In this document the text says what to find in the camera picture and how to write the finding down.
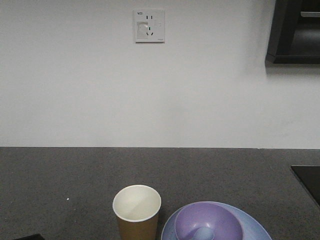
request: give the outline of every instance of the black object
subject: black object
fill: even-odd
[[[267,61],[320,64],[320,1],[276,0]]]
[[[31,236],[25,236],[25,237],[18,238],[15,240],[45,240],[45,239],[40,234],[34,234]]]
[[[320,166],[291,166],[291,169],[320,206]]]

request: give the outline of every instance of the electrical socket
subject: electrical socket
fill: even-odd
[[[133,11],[136,43],[165,42],[165,10],[140,9]]]

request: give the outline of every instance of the blue plate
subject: blue plate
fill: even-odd
[[[244,211],[221,202],[210,201],[231,212],[240,222],[243,231],[243,240],[272,240],[267,231],[252,216]],[[161,240],[178,240],[175,234],[175,219],[182,208],[175,211],[166,221],[161,234]]]

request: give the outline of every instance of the gray countertop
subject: gray countertop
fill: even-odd
[[[318,240],[320,208],[291,165],[320,165],[320,150],[2,147],[0,239],[119,240],[113,198],[144,184],[162,198],[157,239],[178,208],[215,201],[247,212],[273,240]]]

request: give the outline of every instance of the brown paper cup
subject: brown paper cup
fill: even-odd
[[[113,199],[121,240],[155,240],[161,197],[146,185],[122,189]]]

